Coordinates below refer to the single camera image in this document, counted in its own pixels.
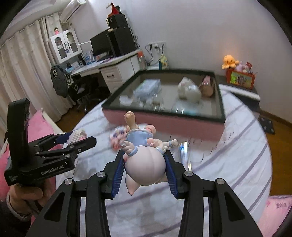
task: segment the white tablecloth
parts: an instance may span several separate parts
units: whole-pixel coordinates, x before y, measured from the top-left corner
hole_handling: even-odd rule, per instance
[[[200,178],[223,178],[232,187],[257,222],[268,198],[272,163],[266,136],[252,112],[235,96],[221,91],[226,122],[219,143],[171,136],[171,139],[190,139],[189,156],[192,171]],[[109,124],[101,104],[90,111],[76,126],[88,136],[94,136],[97,145],[78,155],[75,170],[58,175],[57,187],[66,179],[87,179],[102,171],[113,161],[117,152],[111,149],[109,134],[116,126]],[[157,133],[157,138],[169,140],[170,134]],[[175,160],[178,150],[172,151]],[[133,196],[127,192],[125,175],[114,200],[106,200],[111,236],[151,237],[177,236],[184,200],[176,200],[168,183],[140,187]],[[208,236],[208,202],[204,200],[204,236]],[[85,198],[81,204],[81,236],[85,236]]]

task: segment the baseboard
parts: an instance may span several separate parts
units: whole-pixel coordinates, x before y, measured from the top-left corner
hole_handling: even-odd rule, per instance
[[[279,123],[282,123],[282,124],[286,125],[287,127],[292,128],[292,123],[288,122],[287,120],[285,120],[283,118],[280,118],[280,117],[278,117],[276,115],[270,114],[269,112],[264,111],[264,110],[261,110],[260,114],[263,115],[263,116],[268,117],[269,119],[273,119],[273,120],[275,120],[275,121],[277,121]]]

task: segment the air conditioner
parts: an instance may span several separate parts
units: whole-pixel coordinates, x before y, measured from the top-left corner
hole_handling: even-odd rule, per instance
[[[84,5],[85,3],[86,0],[71,0],[71,2],[60,15],[60,21],[62,23],[67,23],[70,17],[80,8],[80,6]]]

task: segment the red picture box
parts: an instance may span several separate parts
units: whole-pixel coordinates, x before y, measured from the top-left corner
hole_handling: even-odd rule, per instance
[[[227,69],[226,78],[227,82],[230,84],[252,89],[256,76],[254,74],[238,72],[233,69]]]

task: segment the sleeve cuff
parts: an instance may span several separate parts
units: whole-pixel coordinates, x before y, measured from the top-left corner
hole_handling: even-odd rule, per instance
[[[10,205],[10,195],[9,195],[9,192],[7,193],[7,196],[6,196],[6,204],[8,206],[8,209],[10,210],[10,212],[17,218],[19,219],[20,221],[22,222],[27,222],[31,219],[32,217],[32,214],[26,216],[26,215],[23,215],[23,214],[20,214],[20,213],[17,213],[13,208],[12,206]]]

